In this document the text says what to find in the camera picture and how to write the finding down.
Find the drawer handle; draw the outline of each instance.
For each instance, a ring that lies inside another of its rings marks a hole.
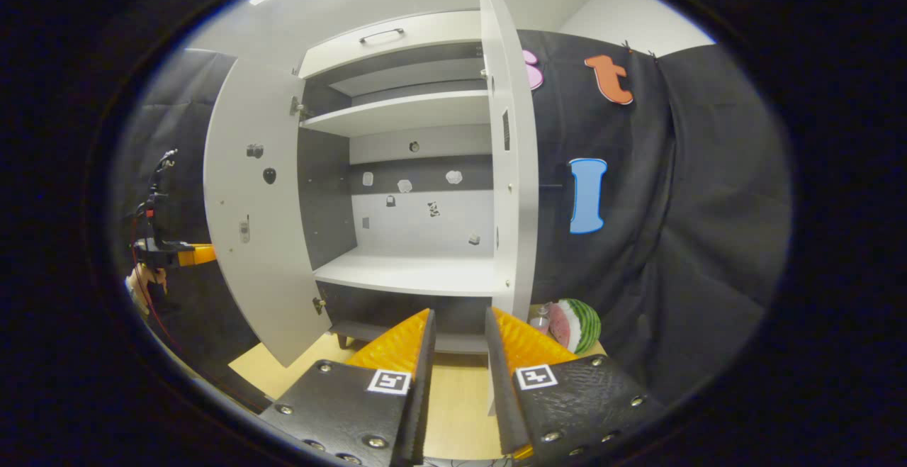
[[[394,31],[396,31],[402,35],[402,28],[393,28],[393,29],[388,29],[387,31],[378,31],[377,33],[372,33],[371,35],[365,35],[365,37],[359,38],[359,43],[360,44],[366,43],[366,38],[373,37],[374,35],[382,35],[382,34],[391,33]]]

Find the open cabinet door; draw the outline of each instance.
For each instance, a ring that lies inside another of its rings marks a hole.
[[[297,177],[303,80],[240,58],[208,125],[202,179],[211,243],[249,326],[289,366],[331,326],[308,260]],[[249,145],[263,148],[260,157]],[[270,176],[275,179],[269,183]]]
[[[495,173],[495,290],[492,302],[529,315],[539,222],[535,112],[522,46],[505,0],[479,0]]]

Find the drawer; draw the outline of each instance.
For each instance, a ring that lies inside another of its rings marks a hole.
[[[309,48],[299,77],[308,79],[343,64],[398,50],[476,40],[482,40],[479,11],[399,18],[356,29]]]

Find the wooden floor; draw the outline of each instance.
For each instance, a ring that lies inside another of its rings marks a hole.
[[[365,342],[350,342],[341,350],[337,337],[325,334],[289,367],[284,367],[263,344],[230,363],[236,373],[276,400],[315,361],[349,360]],[[602,345],[583,356],[603,354]],[[485,355],[435,354],[424,454],[434,458],[487,460],[501,457],[498,422],[489,416],[489,376]]]

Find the watermelon slice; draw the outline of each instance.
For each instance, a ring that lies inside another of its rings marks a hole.
[[[592,348],[602,334],[602,319],[587,303],[576,299],[560,299],[548,307],[551,323],[548,330],[561,346],[574,354]]]

